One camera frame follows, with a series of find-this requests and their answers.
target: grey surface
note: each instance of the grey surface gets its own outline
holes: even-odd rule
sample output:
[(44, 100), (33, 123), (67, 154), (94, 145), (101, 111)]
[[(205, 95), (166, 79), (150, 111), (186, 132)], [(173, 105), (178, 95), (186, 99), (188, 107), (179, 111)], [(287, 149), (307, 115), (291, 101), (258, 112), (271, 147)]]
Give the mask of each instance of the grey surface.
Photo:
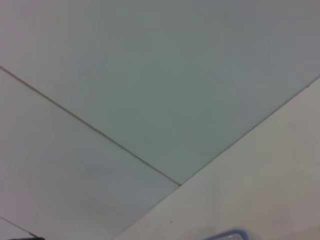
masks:
[(46, 240), (111, 240), (177, 188), (3, 71), (0, 123), (1, 217)]
[(320, 74), (316, 0), (4, 3), (1, 64), (179, 183)]

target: blue object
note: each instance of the blue object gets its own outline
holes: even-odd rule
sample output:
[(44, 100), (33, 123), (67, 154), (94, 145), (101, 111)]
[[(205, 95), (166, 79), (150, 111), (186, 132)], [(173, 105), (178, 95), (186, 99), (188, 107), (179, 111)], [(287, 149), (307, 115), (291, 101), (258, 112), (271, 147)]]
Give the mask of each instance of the blue object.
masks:
[(249, 240), (249, 235), (245, 230), (233, 229), (211, 236), (205, 240)]

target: blue plastic lid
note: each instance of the blue plastic lid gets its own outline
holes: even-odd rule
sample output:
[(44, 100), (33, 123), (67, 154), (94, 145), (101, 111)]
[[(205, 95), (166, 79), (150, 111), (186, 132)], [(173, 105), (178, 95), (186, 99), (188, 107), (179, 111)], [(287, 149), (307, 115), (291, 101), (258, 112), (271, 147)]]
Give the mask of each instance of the blue plastic lid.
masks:
[(249, 235), (245, 230), (233, 229), (211, 236), (205, 240), (249, 240)]

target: wall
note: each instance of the wall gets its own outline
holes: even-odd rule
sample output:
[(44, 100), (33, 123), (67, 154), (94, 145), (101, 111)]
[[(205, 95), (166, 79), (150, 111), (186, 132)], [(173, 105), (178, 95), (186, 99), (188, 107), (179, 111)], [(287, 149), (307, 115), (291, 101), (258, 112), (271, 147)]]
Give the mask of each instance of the wall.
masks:
[(116, 240), (199, 240), (237, 226), (319, 239), (319, 106), (317, 80)]

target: ceiling tile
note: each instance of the ceiling tile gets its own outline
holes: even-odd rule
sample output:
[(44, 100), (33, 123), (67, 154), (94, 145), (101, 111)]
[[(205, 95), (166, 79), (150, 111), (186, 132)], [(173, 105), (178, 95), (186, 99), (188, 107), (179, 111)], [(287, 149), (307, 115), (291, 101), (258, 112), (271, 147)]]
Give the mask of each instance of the ceiling tile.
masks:
[(30, 238), (30, 234), (0, 218), (1, 239)]
[(47, 240), (111, 240), (177, 185), (0, 71), (0, 216)]
[(3, 4), (1, 64), (179, 183), (320, 73), (315, 0)]

